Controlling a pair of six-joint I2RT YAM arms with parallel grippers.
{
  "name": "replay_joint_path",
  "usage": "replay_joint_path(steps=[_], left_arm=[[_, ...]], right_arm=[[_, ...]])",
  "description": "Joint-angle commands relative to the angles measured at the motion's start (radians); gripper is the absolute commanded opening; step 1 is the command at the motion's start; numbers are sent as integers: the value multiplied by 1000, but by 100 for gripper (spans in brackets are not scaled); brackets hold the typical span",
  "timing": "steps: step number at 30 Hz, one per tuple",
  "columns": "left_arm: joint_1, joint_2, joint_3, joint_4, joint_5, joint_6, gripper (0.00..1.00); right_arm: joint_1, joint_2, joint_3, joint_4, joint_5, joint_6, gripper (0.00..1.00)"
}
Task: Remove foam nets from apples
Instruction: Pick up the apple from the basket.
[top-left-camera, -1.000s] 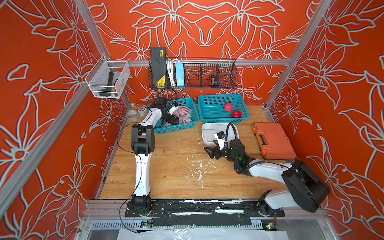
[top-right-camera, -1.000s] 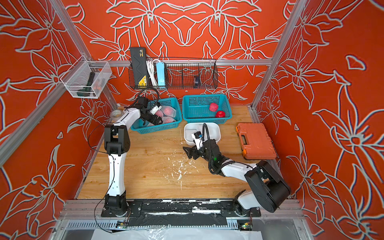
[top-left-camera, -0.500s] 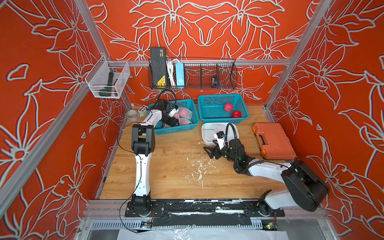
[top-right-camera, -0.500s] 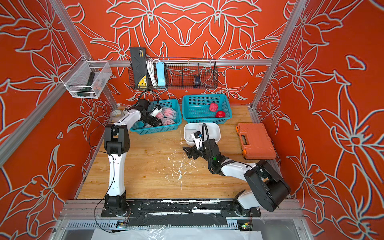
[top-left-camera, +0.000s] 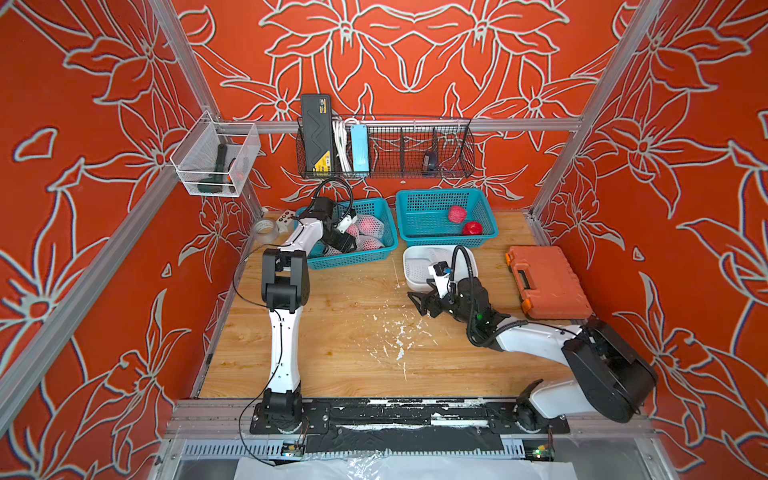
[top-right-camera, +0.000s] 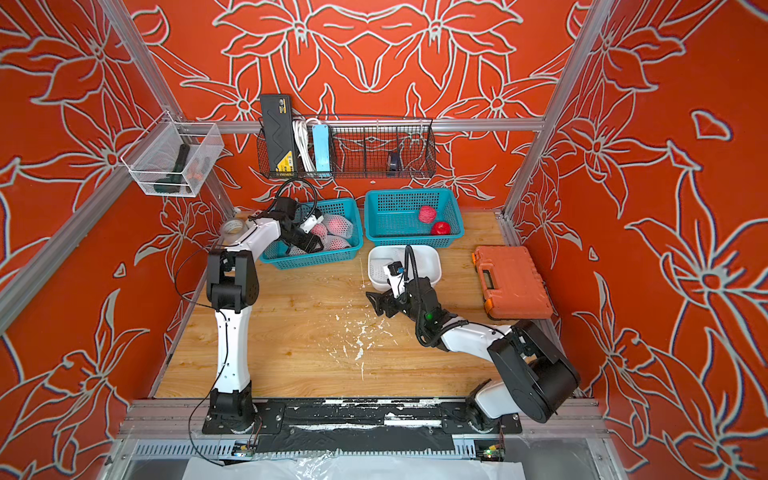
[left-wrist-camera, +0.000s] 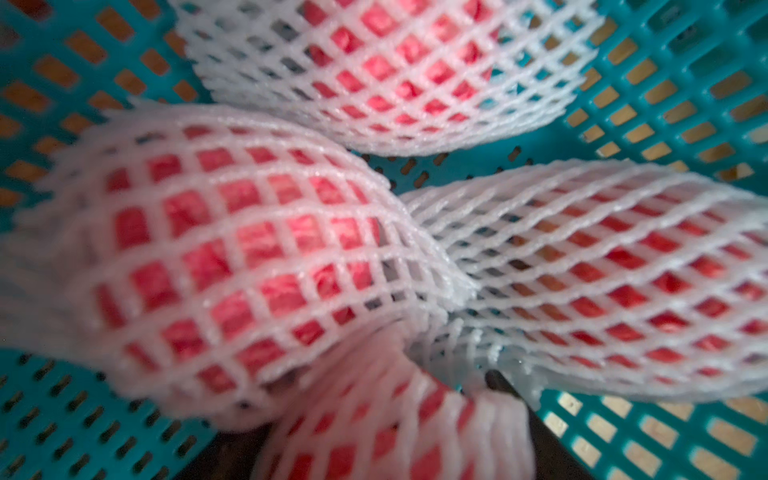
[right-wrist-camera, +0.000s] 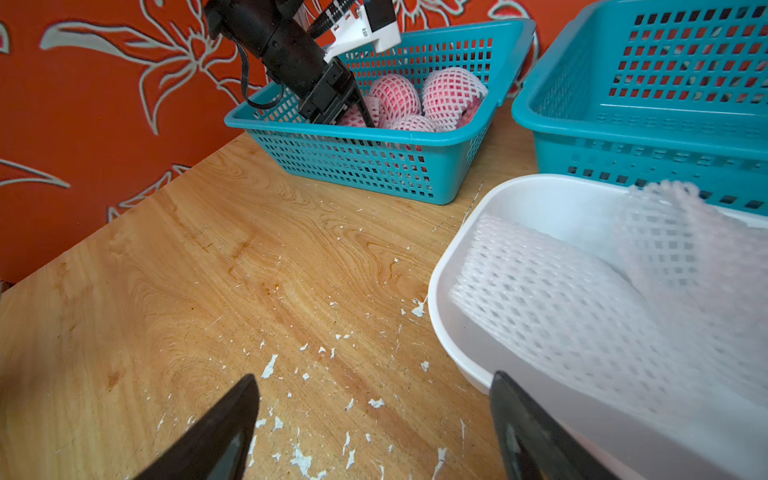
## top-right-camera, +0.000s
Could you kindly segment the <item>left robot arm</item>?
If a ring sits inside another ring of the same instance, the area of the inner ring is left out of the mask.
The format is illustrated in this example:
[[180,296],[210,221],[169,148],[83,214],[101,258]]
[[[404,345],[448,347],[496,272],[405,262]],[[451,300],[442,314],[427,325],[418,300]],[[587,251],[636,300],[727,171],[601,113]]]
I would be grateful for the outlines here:
[[249,319],[260,293],[255,261],[277,241],[306,253],[322,251],[322,240],[311,232],[322,220],[316,201],[300,206],[294,199],[277,197],[266,211],[222,226],[221,245],[207,255],[206,297],[215,313],[218,360],[204,434],[255,431],[247,361]]

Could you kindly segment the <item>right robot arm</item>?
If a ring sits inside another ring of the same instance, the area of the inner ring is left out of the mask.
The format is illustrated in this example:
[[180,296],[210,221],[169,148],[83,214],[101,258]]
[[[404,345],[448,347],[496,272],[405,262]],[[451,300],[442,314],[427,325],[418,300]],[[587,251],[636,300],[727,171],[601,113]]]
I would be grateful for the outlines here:
[[426,277],[395,262],[384,292],[368,292],[378,316],[407,316],[425,348],[462,353],[493,364],[499,379],[476,387],[465,400],[465,421],[478,430],[503,416],[522,414],[545,423],[576,391],[580,375],[532,320],[492,326],[470,321],[441,305]]

